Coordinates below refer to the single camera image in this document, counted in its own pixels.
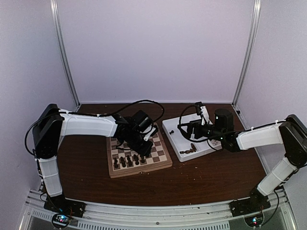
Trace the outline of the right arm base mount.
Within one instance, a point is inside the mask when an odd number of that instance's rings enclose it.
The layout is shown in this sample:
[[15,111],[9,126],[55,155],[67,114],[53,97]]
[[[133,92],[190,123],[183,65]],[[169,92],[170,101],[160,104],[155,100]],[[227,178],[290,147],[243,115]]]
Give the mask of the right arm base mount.
[[268,196],[261,194],[256,188],[252,189],[249,198],[234,200],[229,203],[233,217],[260,212],[271,207]]

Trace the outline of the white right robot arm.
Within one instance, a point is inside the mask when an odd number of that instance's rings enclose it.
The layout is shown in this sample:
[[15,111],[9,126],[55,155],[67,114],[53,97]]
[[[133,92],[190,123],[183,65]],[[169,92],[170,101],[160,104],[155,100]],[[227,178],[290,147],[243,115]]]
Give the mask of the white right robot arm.
[[255,186],[246,200],[249,211],[257,211],[264,204],[264,197],[274,189],[286,183],[300,168],[307,163],[307,128],[295,114],[290,114],[282,121],[275,121],[245,131],[234,129],[234,118],[230,111],[217,109],[215,121],[210,124],[202,119],[190,121],[188,137],[205,137],[217,140],[223,149],[240,152],[249,149],[278,150],[282,159]]

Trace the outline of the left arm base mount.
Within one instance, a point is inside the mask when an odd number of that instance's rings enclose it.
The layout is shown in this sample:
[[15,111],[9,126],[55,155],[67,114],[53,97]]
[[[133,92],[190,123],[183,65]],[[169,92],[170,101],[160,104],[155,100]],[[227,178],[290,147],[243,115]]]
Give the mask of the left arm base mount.
[[78,218],[83,217],[85,207],[84,202],[69,200],[63,192],[57,196],[50,196],[47,193],[47,199],[44,204],[44,209]]

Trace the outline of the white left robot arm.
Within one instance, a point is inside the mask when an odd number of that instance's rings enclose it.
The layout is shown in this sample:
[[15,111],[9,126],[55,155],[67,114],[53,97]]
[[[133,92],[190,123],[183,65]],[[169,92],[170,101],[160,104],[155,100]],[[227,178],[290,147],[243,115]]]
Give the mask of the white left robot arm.
[[153,147],[150,137],[157,132],[155,121],[143,110],[132,116],[87,114],[60,109],[51,103],[26,131],[24,145],[38,162],[40,177],[51,197],[51,206],[64,213],[69,209],[69,202],[62,197],[64,191],[57,160],[63,144],[71,140],[74,146],[79,147],[78,140],[115,138],[139,155],[148,156]]

